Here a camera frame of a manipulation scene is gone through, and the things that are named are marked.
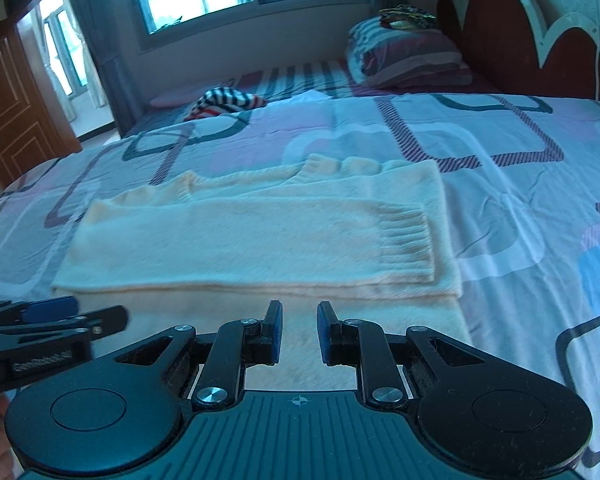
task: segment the window frame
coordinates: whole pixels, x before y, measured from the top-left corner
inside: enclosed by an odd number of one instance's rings
[[[141,52],[160,48],[170,43],[183,40],[189,36],[241,22],[291,10],[309,9],[312,7],[341,6],[349,4],[370,4],[371,0],[253,0],[226,9],[203,14],[186,22],[177,23],[170,27],[149,32],[143,8],[147,2],[128,0],[131,7],[131,21],[138,37]]]
[[[83,85],[81,83],[80,77],[78,77],[74,60],[71,57],[69,46],[66,43],[66,38],[64,37],[64,32],[62,31],[62,26],[60,25],[60,19],[58,18],[58,15],[63,11],[66,12],[64,4],[54,10],[43,20],[43,27],[45,25],[49,26],[51,39],[53,40],[56,46],[56,52],[58,53],[58,59],[60,60],[60,64],[64,70],[64,75],[69,82],[69,86],[71,87],[71,93],[67,96],[67,98],[73,100],[84,94],[88,88],[87,85]]]

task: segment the bedsheet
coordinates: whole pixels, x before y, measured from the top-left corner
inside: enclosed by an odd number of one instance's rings
[[[221,85],[260,95],[269,102],[288,99],[312,89],[324,92],[334,99],[429,92],[466,94],[498,92],[497,88],[477,73],[474,73],[474,82],[467,86],[416,86],[406,89],[367,88],[353,81],[347,62],[343,59],[259,70],[227,78]],[[191,108],[192,104],[187,104],[175,108],[150,110],[125,137],[181,123],[189,115]]]
[[[0,300],[48,297],[94,198],[187,170],[219,176],[311,153],[438,163],[474,346],[585,399],[594,431],[579,472],[600,480],[598,102],[343,98],[176,124],[49,161],[0,197]]]

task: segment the pillow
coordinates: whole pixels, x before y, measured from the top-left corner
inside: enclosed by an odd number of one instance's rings
[[[382,27],[374,17],[349,31],[347,64],[359,85],[390,88],[412,78],[423,84],[423,77],[457,70],[462,54],[436,28],[394,30]]]
[[[152,108],[175,108],[176,106],[188,105],[194,103],[202,95],[215,86],[221,84],[219,80],[193,83],[187,86],[181,86],[168,92],[164,92],[151,99],[149,104]]]
[[[267,102],[256,94],[248,94],[228,87],[213,88],[205,92],[182,122],[253,110],[266,105]]]
[[[413,88],[416,86],[467,86],[474,82],[474,74],[464,63],[459,68],[446,72],[435,72],[411,77],[395,85],[396,88]]]

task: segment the headboard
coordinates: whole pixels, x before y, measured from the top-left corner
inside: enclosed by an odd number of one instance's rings
[[[437,14],[466,63],[503,92],[600,99],[600,34],[583,14],[549,28],[535,0],[438,0]]]

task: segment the striped pillow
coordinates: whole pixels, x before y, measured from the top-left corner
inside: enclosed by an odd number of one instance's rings
[[[262,108],[267,102],[256,94],[247,94],[234,88],[218,87],[207,90],[198,99],[191,113],[182,121],[204,119],[206,117],[217,117],[221,114],[233,114],[244,110]]]
[[[448,72],[437,72],[407,79],[396,85],[397,88],[414,88],[416,86],[466,86],[474,82],[474,74],[464,62],[460,68]]]
[[[426,76],[459,69],[462,54],[454,42],[436,28],[394,30],[382,27],[375,17],[349,31],[347,64],[359,85],[403,87],[408,86],[412,78],[423,84]]]

